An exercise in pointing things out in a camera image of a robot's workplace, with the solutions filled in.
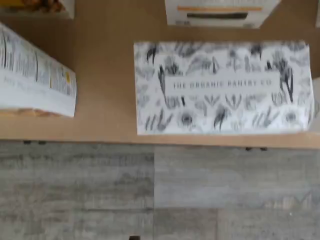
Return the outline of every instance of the wooden surface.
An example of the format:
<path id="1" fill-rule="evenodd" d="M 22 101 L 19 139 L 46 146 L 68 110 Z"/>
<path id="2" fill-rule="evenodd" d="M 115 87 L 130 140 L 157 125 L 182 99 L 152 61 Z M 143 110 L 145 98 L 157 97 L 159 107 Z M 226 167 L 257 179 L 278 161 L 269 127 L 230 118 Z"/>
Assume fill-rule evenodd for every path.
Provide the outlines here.
<path id="1" fill-rule="evenodd" d="M 77 0 L 75 20 L 1 18 L 75 70 L 74 119 L 0 117 L 0 139 L 320 148 L 320 136 L 137 136 L 135 41 L 305 40 L 320 76 L 317 0 L 283 0 L 260 30 L 168 27 L 163 0 Z"/>

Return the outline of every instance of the yellow package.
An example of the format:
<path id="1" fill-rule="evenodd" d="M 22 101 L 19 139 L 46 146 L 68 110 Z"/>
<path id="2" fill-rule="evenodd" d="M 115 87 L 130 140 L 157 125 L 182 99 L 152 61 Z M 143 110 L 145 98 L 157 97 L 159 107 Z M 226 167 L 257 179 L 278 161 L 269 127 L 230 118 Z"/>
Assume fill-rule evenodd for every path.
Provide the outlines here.
<path id="1" fill-rule="evenodd" d="M 73 19 L 75 0 L 0 0 L 0 14 Z"/>

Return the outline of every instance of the food package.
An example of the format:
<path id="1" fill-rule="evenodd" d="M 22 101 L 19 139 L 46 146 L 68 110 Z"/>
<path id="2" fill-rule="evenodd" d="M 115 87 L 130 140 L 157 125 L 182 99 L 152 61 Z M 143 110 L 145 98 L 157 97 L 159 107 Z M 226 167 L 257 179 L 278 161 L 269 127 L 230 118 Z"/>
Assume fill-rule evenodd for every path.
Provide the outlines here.
<path id="1" fill-rule="evenodd" d="M 75 73 L 0 23 L 0 115 L 75 114 Z"/>
<path id="2" fill-rule="evenodd" d="M 75 0 L 0 0 L 0 14 L 73 19 Z"/>
<path id="3" fill-rule="evenodd" d="M 314 117 L 303 41 L 134 44 L 137 133 L 287 134 Z"/>
<path id="4" fill-rule="evenodd" d="M 259 28 L 281 0 L 165 0 L 167 23 Z"/>

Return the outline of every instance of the botanical print box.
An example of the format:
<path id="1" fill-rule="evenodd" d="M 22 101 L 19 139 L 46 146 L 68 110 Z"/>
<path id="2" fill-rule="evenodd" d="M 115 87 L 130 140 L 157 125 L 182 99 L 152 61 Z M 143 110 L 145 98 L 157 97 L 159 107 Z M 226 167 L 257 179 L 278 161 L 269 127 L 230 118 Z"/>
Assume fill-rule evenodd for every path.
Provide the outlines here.
<path id="1" fill-rule="evenodd" d="M 137 133 L 307 131 L 309 55 L 304 42 L 135 43 Z"/>

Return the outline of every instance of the the organic bakery co box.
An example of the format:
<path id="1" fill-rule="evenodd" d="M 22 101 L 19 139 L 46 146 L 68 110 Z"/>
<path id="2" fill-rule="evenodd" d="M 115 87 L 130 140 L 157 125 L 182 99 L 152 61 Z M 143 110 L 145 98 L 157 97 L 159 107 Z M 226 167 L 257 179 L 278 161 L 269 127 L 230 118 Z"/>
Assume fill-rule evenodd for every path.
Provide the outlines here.
<path id="1" fill-rule="evenodd" d="M 314 118 L 310 50 L 299 42 L 137 42 L 137 132 L 288 134 Z"/>
<path id="2" fill-rule="evenodd" d="M 165 0 L 167 23 L 259 28 L 281 0 Z"/>
<path id="3" fill-rule="evenodd" d="M 75 0 L 0 0 L 0 14 L 73 19 Z"/>

